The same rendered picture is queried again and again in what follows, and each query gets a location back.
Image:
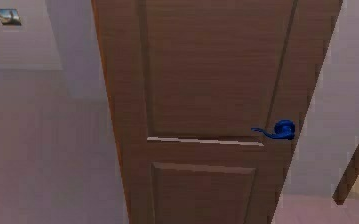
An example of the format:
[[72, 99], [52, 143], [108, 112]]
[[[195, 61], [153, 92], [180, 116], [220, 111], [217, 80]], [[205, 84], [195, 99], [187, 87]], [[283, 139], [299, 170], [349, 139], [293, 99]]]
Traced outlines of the brown wooden room door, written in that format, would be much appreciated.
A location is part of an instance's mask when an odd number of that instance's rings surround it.
[[129, 224], [271, 224], [343, 0], [91, 2]]

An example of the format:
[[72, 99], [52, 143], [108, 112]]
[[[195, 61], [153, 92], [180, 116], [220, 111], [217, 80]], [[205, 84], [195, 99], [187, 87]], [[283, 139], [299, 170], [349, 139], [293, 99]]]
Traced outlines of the brown wooden door frame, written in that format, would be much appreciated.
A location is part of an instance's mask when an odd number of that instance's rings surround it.
[[337, 205], [343, 205], [359, 177], [359, 143], [335, 188], [332, 199]]

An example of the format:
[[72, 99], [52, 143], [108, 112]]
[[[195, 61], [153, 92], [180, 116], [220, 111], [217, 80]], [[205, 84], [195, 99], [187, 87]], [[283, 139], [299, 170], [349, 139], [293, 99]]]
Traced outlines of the small framed wall picture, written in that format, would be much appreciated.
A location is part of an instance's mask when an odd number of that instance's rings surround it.
[[21, 19], [16, 9], [0, 9], [0, 22], [4, 26], [21, 26]]

